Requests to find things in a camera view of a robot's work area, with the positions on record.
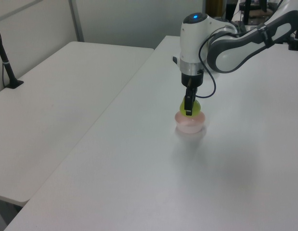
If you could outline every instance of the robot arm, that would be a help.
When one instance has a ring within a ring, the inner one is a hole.
[[[298,29],[298,0],[283,0],[278,10],[265,24],[238,37],[235,27],[206,14],[196,13],[185,18],[181,27],[180,71],[186,86],[186,115],[192,114],[197,87],[203,82],[203,61],[217,72],[238,69],[255,54],[271,47]],[[201,45],[209,38],[201,52]]]

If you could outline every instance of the white tabletop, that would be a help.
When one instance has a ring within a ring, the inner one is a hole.
[[[153,52],[72,42],[0,92],[0,199],[24,205]]]
[[[6,231],[298,231],[298,52],[214,73],[183,135],[179,49],[161,42]]]

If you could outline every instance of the black stand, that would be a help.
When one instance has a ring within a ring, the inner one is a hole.
[[[294,38],[290,37],[289,50],[298,51],[298,30],[297,30]]]
[[[245,9],[244,9],[244,16],[243,16],[243,23],[245,25],[248,24],[248,18],[249,18],[249,12],[250,12],[250,4],[251,4],[251,0],[246,0],[245,1]]]
[[[10,84],[8,86],[6,86],[7,88],[11,88],[11,89],[15,89],[18,86],[22,85],[24,82],[17,80],[15,78],[15,75],[13,73],[13,70],[11,68],[10,62],[8,60],[8,57],[5,53],[1,38],[0,38],[0,57],[2,59],[2,63],[5,67],[6,72],[8,73],[9,79],[10,79]]]

